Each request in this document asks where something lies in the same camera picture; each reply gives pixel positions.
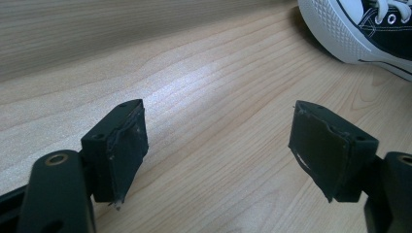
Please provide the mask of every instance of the sneaker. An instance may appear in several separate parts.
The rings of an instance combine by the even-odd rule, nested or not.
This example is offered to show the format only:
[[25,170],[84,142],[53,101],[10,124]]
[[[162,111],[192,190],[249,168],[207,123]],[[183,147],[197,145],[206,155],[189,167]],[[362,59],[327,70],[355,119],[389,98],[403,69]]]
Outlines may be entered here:
[[298,0],[316,39],[346,63],[412,81],[412,0]]

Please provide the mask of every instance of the wooden table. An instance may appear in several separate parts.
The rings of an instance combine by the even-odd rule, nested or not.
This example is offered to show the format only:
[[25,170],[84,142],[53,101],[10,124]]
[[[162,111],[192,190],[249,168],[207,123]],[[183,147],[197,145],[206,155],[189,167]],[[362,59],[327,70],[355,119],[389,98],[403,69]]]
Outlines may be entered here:
[[333,58],[296,1],[24,3],[0,3],[0,193],[146,106],[149,153],[120,211],[94,205],[98,232],[365,232],[365,196],[329,204],[288,149],[296,100],[412,153],[412,84]]

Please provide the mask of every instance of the white rubber sole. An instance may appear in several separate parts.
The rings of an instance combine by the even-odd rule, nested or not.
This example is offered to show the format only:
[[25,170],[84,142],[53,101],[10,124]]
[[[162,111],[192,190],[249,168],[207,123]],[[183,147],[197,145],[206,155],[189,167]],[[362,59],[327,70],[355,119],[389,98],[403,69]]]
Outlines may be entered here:
[[374,64],[412,81],[412,62],[371,44],[346,17],[337,0],[298,0],[298,4],[313,35],[336,58],[351,64]]

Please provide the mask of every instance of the white shoelace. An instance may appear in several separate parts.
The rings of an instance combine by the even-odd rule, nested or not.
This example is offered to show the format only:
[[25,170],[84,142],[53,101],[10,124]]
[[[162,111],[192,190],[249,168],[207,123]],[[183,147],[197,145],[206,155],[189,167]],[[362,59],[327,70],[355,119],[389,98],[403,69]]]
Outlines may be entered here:
[[411,18],[412,12],[409,6],[412,5],[412,0],[399,1],[399,0],[377,0],[377,7],[379,9],[378,17],[376,20],[380,23],[388,13],[389,7],[396,7],[402,17],[402,22],[406,23]]

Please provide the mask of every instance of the light wood tabletop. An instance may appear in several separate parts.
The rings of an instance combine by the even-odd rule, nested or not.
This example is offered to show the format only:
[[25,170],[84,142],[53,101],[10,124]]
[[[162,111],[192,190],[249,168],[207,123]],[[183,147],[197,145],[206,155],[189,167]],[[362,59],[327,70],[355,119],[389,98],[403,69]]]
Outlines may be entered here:
[[296,100],[412,153],[412,83],[333,58],[294,0],[1,2],[0,96],[0,194],[143,99],[149,152],[101,233],[366,232],[366,196],[329,204],[288,148]]

